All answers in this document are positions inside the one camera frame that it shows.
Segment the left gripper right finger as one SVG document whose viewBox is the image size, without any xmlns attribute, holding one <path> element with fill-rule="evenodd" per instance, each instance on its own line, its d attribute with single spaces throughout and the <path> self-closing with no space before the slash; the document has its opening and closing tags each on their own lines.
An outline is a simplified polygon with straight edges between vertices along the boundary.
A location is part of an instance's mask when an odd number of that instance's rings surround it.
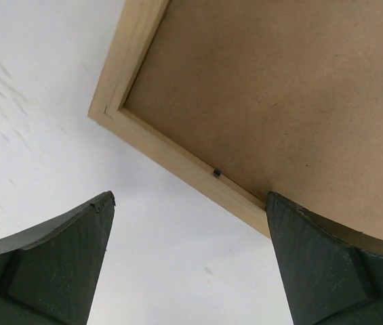
<svg viewBox="0 0 383 325">
<path fill-rule="evenodd" d="M 266 215 L 294 324 L 383 324 L 383 240 L 276 192 Z"/>
</svg>

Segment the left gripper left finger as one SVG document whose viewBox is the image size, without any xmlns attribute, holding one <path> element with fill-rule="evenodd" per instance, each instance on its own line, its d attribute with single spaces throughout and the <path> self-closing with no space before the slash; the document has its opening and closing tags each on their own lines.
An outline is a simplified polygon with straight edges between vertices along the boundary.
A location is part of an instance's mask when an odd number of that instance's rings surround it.
<svg viewBox="0 0 383 325">
<path fill-rule="evenodd" d="M 0 239 L 0 324 L 86 324 L 114 215 L 107 191 Z"/>
</svg>

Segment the wooden picture frame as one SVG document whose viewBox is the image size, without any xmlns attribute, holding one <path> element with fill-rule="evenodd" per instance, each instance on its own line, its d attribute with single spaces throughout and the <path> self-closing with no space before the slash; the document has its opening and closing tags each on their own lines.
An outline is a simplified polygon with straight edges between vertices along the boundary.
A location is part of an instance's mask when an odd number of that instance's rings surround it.
<svg viewBox="0 0 383 325">
<path fill-rule="evenodd" d="M 89 117 L 262 234 L 383 239 L 383 1 L 126 1 Z"/>
</svg>

